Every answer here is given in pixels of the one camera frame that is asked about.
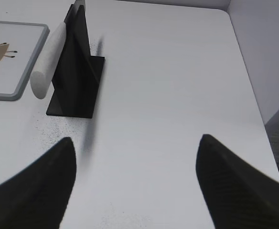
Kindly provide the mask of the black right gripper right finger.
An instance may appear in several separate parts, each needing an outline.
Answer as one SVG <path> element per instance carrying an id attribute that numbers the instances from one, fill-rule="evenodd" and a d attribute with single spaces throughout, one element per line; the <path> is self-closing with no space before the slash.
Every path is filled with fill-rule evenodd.
<path id="1" fill-rule="evenodd" d="M 279 183 L 204 134 L 196 175 L 217 229 L 279 229 Z"/>

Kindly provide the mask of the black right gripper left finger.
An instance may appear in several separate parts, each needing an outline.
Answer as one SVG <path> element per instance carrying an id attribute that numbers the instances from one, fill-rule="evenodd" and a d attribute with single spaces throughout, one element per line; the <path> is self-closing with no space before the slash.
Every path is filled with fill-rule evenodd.
<path id="1" fill-rule="evenodd" d="M 75 178 L 74 144 L 64 137 L 0 184 L 0 229 L 58 229 Z"/>

